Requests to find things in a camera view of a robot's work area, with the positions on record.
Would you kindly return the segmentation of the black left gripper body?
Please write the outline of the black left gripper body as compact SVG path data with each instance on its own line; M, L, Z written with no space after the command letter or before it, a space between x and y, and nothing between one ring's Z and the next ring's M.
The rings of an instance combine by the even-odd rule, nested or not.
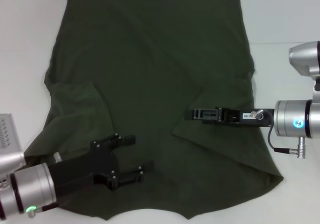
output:
M119 165L113 150L116 141L94 141L87 153L49 166L55 195L62 199L84 187L102 184L110 190L119 187Z

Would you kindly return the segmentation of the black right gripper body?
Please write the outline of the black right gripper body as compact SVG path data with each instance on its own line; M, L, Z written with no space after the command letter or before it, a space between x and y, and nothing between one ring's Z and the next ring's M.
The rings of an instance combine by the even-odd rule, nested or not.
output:
M221 109L220 122L230 125L240 125L249 127L270 127L274 123L274 109L263 108L261 117L251 117L251 112L257 112L260 109Z

